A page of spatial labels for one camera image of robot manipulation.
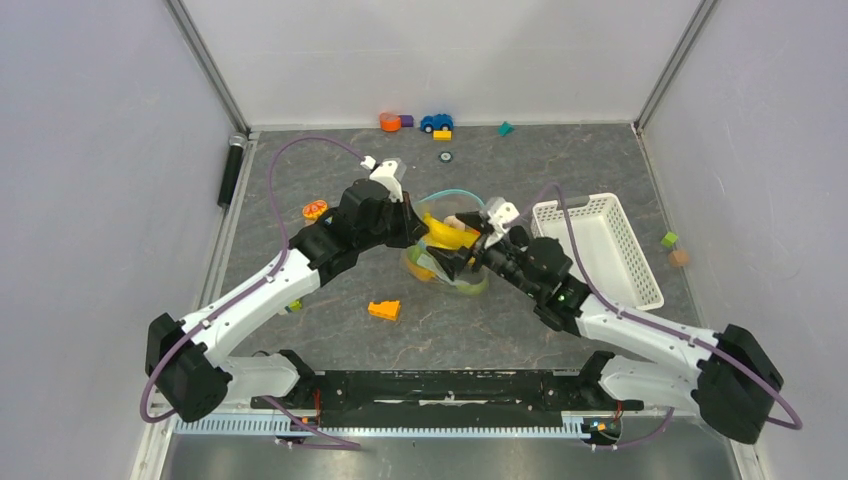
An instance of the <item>white bracket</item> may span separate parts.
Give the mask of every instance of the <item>white bracket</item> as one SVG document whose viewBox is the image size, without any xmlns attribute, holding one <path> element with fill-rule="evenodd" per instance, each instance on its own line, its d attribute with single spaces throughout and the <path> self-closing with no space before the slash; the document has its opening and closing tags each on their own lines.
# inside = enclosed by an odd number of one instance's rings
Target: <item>white bracket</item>
<svg viewBox="0 0 848 480">
<path fill-rule="evenodd" d="M 489 199 L 485 209 L 489 224 L 495 231 L 486 237 L 484 248 L 489 248 L 492 245 L 501 241 L 501 239 L 509 231 L 507 225 L 518 218 L 518 209 L 511 202 L 507 202 L 503 197 L 495 197 Z"/>
<path fill-rule="evenodd" d="M 365 158 L 366 160 L 362 162 L 363 166 L 366 162 L 370 164 L 369 158 L 371 161 L 374 160 L 371 157 Z M 404 173 L 406 173 L 406 165 L 399 158 L 387 158 L 371 172 L 368 178 L 386 187 L 389 191 L 389 200 L 397 203 L 403 201 L 403 189 L 400 186 L 400 181 Z"/>
</svg>

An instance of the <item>gray floor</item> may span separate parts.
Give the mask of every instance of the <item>gray floor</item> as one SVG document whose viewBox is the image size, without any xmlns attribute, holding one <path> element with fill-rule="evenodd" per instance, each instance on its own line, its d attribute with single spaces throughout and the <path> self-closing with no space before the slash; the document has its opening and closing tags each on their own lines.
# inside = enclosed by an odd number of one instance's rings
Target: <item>gray floor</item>
<svg viewBox="0 0 848 480">
<path fill-rule="evenodd" d="M 261 268 L 279 251 L 279 231 L 268 206 L 266 170 L 285 141 L 310 132 L 263 133 L 233 241 L 224 291 Z M 447 188 L 484 200 L 503 196 L 526 205 L 551 180 L 566 196 L 618 195 L 665 296 L 661 316 L 695 325 L 682 273 L 669 266 L 659 241 L 666 232 L 650 172 L 628 125 L 521 126 L 506 137 L 496 127 L 460 127 L 450 143 L 413 129 L 312 132 L 349 142 L 377 159 L 400 157 L 404 188 L 413 200 Z M 442 164 L 440 151 L 454 161 Z M 355 158 L 323 142 L 286 152 L 274 178 L 278 204 L 290 231 L 303 226 L 301 208 L 318 198 L 336 204 L 364 176 Z M 305 308 L 278 316 L 234 352 L 289 348 L 316 369 L 578 368 L 592 351 L 608 346 L 547 329 L 532 301 L 493 279 L 478 297 L 439 294 L 399 266 L 399 250 L 380 247 L 359 264 L 304 299 Z M 370 301 L 400 299 L 398 322 L 370 316 Z"/>
<path fill-rule="evenodd" d="M 274 150 L 303 133 L 260 137 L 225 290 L 279 250 L 265 171 Z M 401 157 L 410 166 L 404 187 L 413 199 L 455 187 L 484 199 L 504 196 L 523 206 L 552 179 L 569 197 L 617 194 L 665 295 L 666 306 L 656 313 L 695 324 L 683 276 L 668 265 L 667 251 L 659 244 L 663 217 L 628 126 L 519 127 L 505 138 L 493 127 L 458 128 L 447 145 L 415 131 L 321 133 L 378 159 Z M 448 165 L 437 160 L 445 148 L 455 157 Z M 344 188 L 363 176 L 352 157 L 320 143 L 295 147 L 280 167 L 275 189 L 292 230 L 303 225 L 303 205 L 318 197 L 335 203 Z M 532 314 L 527 298 L 497 280 L 477 298 L 434 293 L 400 269 L 399 254 L 380 248 L 363 255 L 355 269 L 305 298 L 303 311 L 271 319 L 235 353 L 291 348 L 316 369 L 577 368 L 593 350 L 608 348 L 551 332 Z M 403 302 L 397 323 L 366 313 L 369 301 L 385 299 Z M 625 418 L 624 439 L 643 436 L 657 422 Z M 681 418 L 655 442 L 612 454 L 591 454 L 575 441 L 540 439 L 363 439 L 363 446 L 356 453 L 288 451 L 262 437 L 176 435 L 163 478 L 739 478 L 728 442 Z"/>
<path fill-rule="evenodd" d="M 623 440 L 646 435 L 656 419 L 625 419 Z M 557 439 L 363 438 L 361 452 L 289 451 L 266 437 L 186 436 L 172 440 L 163 480 L 733 480 L 727 442 L 676 419 L 650 445 L 592 454 Z"/>
</svg>

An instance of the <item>orange lego brick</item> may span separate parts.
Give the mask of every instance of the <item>orange lego brick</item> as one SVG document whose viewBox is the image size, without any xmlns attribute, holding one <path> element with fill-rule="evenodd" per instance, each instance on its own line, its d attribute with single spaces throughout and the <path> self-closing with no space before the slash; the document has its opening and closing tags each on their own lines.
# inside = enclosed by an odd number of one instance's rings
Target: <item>orange lego brick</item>
<svg viewBox="0 0 848 480">
<path fill-rule="evenodd" d="M 397 316 L 400 314 L 400 300 L 380 303 L 371 302 L 368 304 L 368 313 L 393 322 L 397 321 Z"/>
</svg>

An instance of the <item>toy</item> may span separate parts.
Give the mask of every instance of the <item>toy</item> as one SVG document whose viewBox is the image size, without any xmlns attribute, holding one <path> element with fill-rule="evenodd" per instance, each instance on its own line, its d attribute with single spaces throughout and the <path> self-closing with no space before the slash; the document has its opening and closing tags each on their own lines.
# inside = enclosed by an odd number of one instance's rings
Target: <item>toy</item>
<svg viewBox="0 0 848 480">
<path fill-rule="evenodd" d="M 400 130 L 401 120 L 400 117 L 393 113 L 381 113 L 380 114 L 380 128 L 383 129 L 384 132 L 397 132 Z"/>
<path fill-rule="evenodd" d="M 375 317 L 385 318 L 386 320 L 396 322 L 397 316 L 400 313 L 400 300 L 381 303 L 370 302 L 368 304 L 368 313 Z"/>
<path fill-rule="evenodd" d="M 286 313 L 292 313 L 303 310 L 303 302 L 300 299 L 293 301 L 292 303 L 286 305 Z"/>
<path fill-rule="evenodd" d="M 433 133 L 434 130 L 453 130 L 453 118 L 447 113 L 427 115 L 421 119 L 421 131 Z"/>
<path fill-rule="evenodd" d="M 318 217 L 324 214 L 327 211 L 328 205 L 324 200 L 315 200 L 309 205 L 303 207 L 301 213 L 303 214 L 303 218 L 306 219 L 307 225 L 312 225 L 315 223 L 315 220 L 318 220 Z"/>
<path fill-rule="evenodd" d="M 433 140 L 437 142 L 450 142 L 453 134 L 450 130 L 435 130 L 433 132 Z"/>
<path fill-rule="evenodd" d="M 506 134 L 512 132 L 513 130 L 515 130 L 515 128 L 512 125 L 507 122 L 504 122 L 501 125 L 501 128 L 498 129 L 498 133 L 503 137 L 506 136 Z"/>
<path fill-rule="evenodd" d="M 664 247 L 671 248 L 674 246 L 675 243 L 677 243 L 677 238 L 678 237 L 676 233 L 668 232 L 665 234 L 663 239 L 660 240 L 660 243 L 662 243 Z"/>
<path fill-rule="evenodd" d="M 668 254 L 668 262 L 672 267 L 685 267 L 689 265 L 689 254 L 682 248 Z"/>
</svg>

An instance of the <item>purple cable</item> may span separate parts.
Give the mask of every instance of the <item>purple cable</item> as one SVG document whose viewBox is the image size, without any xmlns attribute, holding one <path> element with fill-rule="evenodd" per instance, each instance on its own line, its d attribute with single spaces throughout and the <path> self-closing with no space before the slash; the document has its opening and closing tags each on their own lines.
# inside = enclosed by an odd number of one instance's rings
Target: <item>purple cable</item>
<svg viewBox="0 0 848 480">
<path fill-rule="evenodd" d="M 283 264 L 285 264 L 286 259 L 288 258 L 288 252 L 289 252 L 289 234 L 288 234 L 288 231 L 286 231 L 285 222 L 283 222 L 283 217 L 280 214 L 280 209 L 277 207 L 277 200 L 276 200 L 276 197 L 274 196 L 274 167 L 277 165 L 277 162 L 280 160 L 280 156 L 283 154 L 284 151 L 286 151 L 292 145 L 294 145 L 296 143 L 300 143 L 304 140 L 320 140 L 320 141 L 323 141 L 323 142 L 329 142 L 329 143 L 332 143 L 333 145 L 336 145 L 337 147 L 340 147 L 340 148 L 346 150 L 347 152 L 349 152 L 350 154 L 354 155 L 355 157 L 357 157 L 359 159 L 364 158 L 364 155 L 362 155 L 362 153 L 360 153 L 359 151 L 357 151 L 356 149 L 354 149 L 350 145 L 347 145 L 344 142 L 340 142 L 340 141 L 335 140 L 335 139 L 330 138 L 330 137 L 325 137 L 323 135 L 307 135 L 307 136 L 304 136 L 304 137 L 298 137 L 298 138 L 295 138 L 294 140 L 291 140 L 291 141 L 285 143 L 282 147 L 280 147 L 277 150 L 277 152 L 274 154 L 273 158 L 271 159 L 271 164 L 268 166 L 268 199 L 271 202 L 271 210 L 274 212 L 274 217 L 276 217 L 276 219 L 277 219 L 277 224 L 280 226 L 280 236 L 282 238 L 282 245 L 281 245 L 282 249 L 280 250 L 280 259 L 277 261 L 277 263 L 271 269 L 271 273 L 270 273 L 271 276 L 276 275 L 277 272 L 279 272 L 280 269 L 283 268 Z M 255 292 L 256 290 L 259 289 L 259 287 L 261 287 L 262 285 L 265 285 L 266 283 L 267 283 L 267 281 L 264 278 L 256 281 L 256 283 L 247 287 L 243 292 L 239 293 L 238 295 L 234 296 L 233 298 L 231 298 L 230 300 L 225 302 L 223 305 L 218 307 L 218 309 L 213 311 L 211 314 L 209 314 L 209 316 L 206 317 L 206 319 L 209 322 L 213 322 L 216 318 L 220 317 L 224 312 L 226 312 L 227 310 L 229 310 L 233 306 L 237 305 L 239 302 L 241 302 L 242 300 L 244 300 L 245 298 L 250 296 L 251 293 Z M 180 350 L 180 348 L 182 348 L 186 343 L 188 343 L 188 341 L 191 340 L 192 337 L 194 337 L 195 335 L 200 333 L 201 330 L 203 330 L 203 323 L 198 323 L 191 330 L 186 332 L 186 334 L 183 335 L 182 338 L 177 340 L 177 342 L 165 353 L 165 355 L 162 356 L 162 359 L 159 360 L 158 364 L 156 364 L 156 368 L 154 368 L 153 371 L 150 373 L 150 377 L 147 379 L 147 383 L 145 384 L 144 390 L 141 393 L 141 402 L 140 402 L 140 406 L 139 406 L 139 411 L 141 413 L 141 419 L 144 420 L 145 422 L 147 422 L 147 423 L 161 422 L 162 420 L 165 420 L 165 419 L 171 417 L 174 413 L 176 413 L 176 410 L 171 409 L 171 410 L 163 413 L 162 415 L 159 415 L 158 417 L 150 416 L 150 414 L 147 412 L 147 404 L 150 402 L 150 394 L 153 391 L 153 387 L 156 385 L 156 380 L 159 379 L 159 375 L 161 375 L 162 370 L 165 369 L 165 365 L 167 365 L 168 362 L 170 362 L 171 359 L 174 358 L 174 355 L 177 354 L 177 352 Z M 315 435 L 318 435 L 318 436 L 324 437 L 324 438 L 328 438 L 330 440 L 333 440 L 333 441 L 339 443 L 339 446 L 336 446 L 336 445 L 309 445 L 309 446 L 306 446 L 306 445 L 304 445 L 305 448 L 314 448 L 314 449 L 319 449 L 319 450 L 357 450 L 357 449 L 359 449 L 358 443 L 348 442 L 347 440 L 342 440 L 340 438 L 335 438 L 335 437 L 332 437 L 330 435 L 327 435 L 326 433 L 319 432 L 319 431 L 309 427 L 308 425 L 304 424 L 303 422 L 301 422 L 296 417 L 294 417 L 282 405 L 280 405 L 279 403 L 274 401 L 273 398 L 265 397 L 265 399 L 268 401 L 268 403 L 273 405 L 279 411 L 283 412 L 284 415 L 286 415 L 287 417 L 292 419 L 292 421 L 294 421 L 298 426 L 314 433 Z"/>
<path fill-rule="evenodd" d="M 316 437 L 326 438 L 327 440 L 336 442 L 338 444 L 338 445 L 315 445 L 315 444 L 310 444 L 310 443 L 301 443 L 301 444 L 293 443 L 292 447 L 309 448 L 309 449 L 312 449 L 312 450 L 360 450 L 362 448 L 362 446 L 360 444 L 356 443 L 356 442 L 350 442 L 348 440 L 344 440 L 344 439 L 341 439 L 339 437 L 327 435 L 326 433 L 318 430 L 317 428 L 303 423 L 299 418 L 292 415 L 291 412 L 286 410 L 285 407 L 280 405 L 280 403 L 277 402 L 277 400 L 275 400 L 274 397 L 263 396 L 262 399 L 264 399 L 266 402 L 270 403 L 272 407 L 281 411 L 283 413 L 283 415 L 289 417 L 289 420 L 294 422 L 294 424 L 297 425 L 298 427 L 300 427 L 300 428 L 302 428 L 302 429 L 304 429 L 308 432 L 311 432 Z"/>
<path fill-rule="evenodd" d="M 580 253 L 577 250 L 577 240 L 574 237 L 574 227 L 571 224 L 571 217 L 568 215 L 568 206 L 565 203 L 565 195 L 563 195 L 562 187 L 560 187 L 560 185 L 558 183 L 551 182 L 551 183 L 545 185 L 545 187 L 542 188 L 542 190 L 540 190 L 539 193 L 536 195 L 536 198 L 534 198 L 530 202 L 530 204 L 524 209 L 524 211 L 521 212 L 521 215 L 519 216 L 519 218 L 515 219 L 513 222 L 511 222 L 507 226 L 514 225 L 515 223 L 518 222 L 518 220 L 520 218 L 527 217 L 530 213 L 532 213 L 533 207 L 537 203 L 541 202 L 542 199 L 552 189 L 556 190 L 557 197 L 558 197 L 558 200 L 559 200 L 559 205 L 560 205 L 560 208 L 563 211 L 563 217 L 565 217 L 565 223 L 568 226 L 568 240 L 571 243 L 571 250 L 574 252 L 574 262 L 577 264 L 577 268 L 580 270 L 580 274 L 583 275 L 583 278 L 586 280 L 586 285 L 589 286 L 589 289 L 592 291 L 592 293 L 595 294 L 595 296 L 598 298 L 598 300 L 601 302 L 601 304 L 604 305 L 604 307 L 608 308 L 612 312 L 615 312 L 616 315 L 619 316 L 619 317 L 627 318 L 631 321 L 634 321 L 634 322 L 639 323 L 641 325 L 644 325 L 646 327 L 650 327 L 650 328 L 653 328 L 654 330 L 658 330 L 658 331 L 666 333 L 668 335 L 677 337 L 681 340 L 686 341 L 687 343 L 691 343 L 693 345 L 697 345 L 701 348 L 704 348 L 707 351 L 709 351 L 710 353 L 718 356 L 722 360 L 724 360 L 727 363 L 729 363 L 730 365 L 732 365 L 734 368 L 738 369 L 740 372 L 744 373 L 745 376 L 747 376 L 748 378 L 753 380 L 754 383 L 756 383 L 760 388 L 765 390 L 765 392 L 768 393 L 774 399 L 774 401 L 776 401 L 781 406 L 781 408 L 783 408 L 786 411 L 787 415 L 789 415 L 789 418 L 792 419 L 792 423 L 789 423 L 785 420 L 780 420 L 780 419 L 777 419 L 777 418 L 768 417 L 766 419 L 767 422 L 775 424 L 775 425 L 779 425 L 781 427 L 790 428 L 792 430 L 801 430 L 801 428 L 804 426 L 804 424 L 801 421 L 801 417 L 798 415 L 798 413 L 795 411 L 795 409 L 792 408 L 791 405 L 789 405 L 789 402 L 787 402 L 783 398 L 783 396 L 780 395 L 780 392 L 778 392 L 771 385 L 766 383 L 765 380 L 760 378 L 759 375 L 754 373 L 750 368 L 745 366 L 742 362 L 740 362 L 739 360 L 736 360 L 735 358 L 731 357 L 727 353 L 725 353 L 725 352 L 719 350 L 718 348 L 704 342 L 703 340 L 701 340 L 699 338 L 695 338 L 693 340 L 690 335 L 678 332 L 678 331 L 676 331 L 672 328 L 666 327 L 665 325 L 660 325 L 659 323 L 648 320 L 647 318 L 644 318 L 644 317 L 641 317 L 639 315 L 635 315 L 633 313 L 630 313 L 623 308 L 619 309 L 615 306 L 615 304 L 613 302 L 607 300 L 601 294 L 598 287 L 594 284 L 594 282 L 592 282 L 592 279 L 589 278 L 589 274 L 586 272 L 586 267 L 583 265 L 583 260 L 580 258 Z M 673 413 L 674 413 L 674 410 L 671 409 L 669 411 L 668 417 L 666 418 L 666 421 L 671 421 L 671 415 Z M 662 430 L 663 430 L 663 427 L 661 426 L 660 429 L 657 429 L 655 432 L 648 435 L 647 437 L 641 438 L 639 440 L 634 440 L 632 442 L 628 442 L 627 445 L 628 446 L 638 445 L 638 444 L 640 444 L 644 441 L 650 440 L 650 439 L 654 438 L 655 434 L 659 434 Z"/>
</svg>

